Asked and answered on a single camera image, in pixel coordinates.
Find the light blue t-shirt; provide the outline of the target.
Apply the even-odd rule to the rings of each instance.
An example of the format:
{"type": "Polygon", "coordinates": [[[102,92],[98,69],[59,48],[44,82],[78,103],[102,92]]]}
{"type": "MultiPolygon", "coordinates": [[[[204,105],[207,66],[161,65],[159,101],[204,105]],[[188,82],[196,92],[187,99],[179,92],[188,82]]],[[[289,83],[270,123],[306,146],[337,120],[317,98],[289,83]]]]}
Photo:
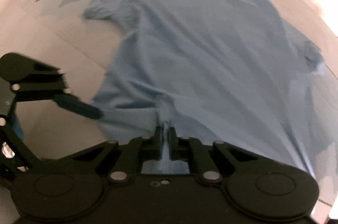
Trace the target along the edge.
{"type": "Polygon", "coordinates": [[[173,126],[315,173],[329,146],[312,96],[324,58],[269,0],[92,0],[84,17],[125,33],[93,98],[107,138],[173,126]]]}

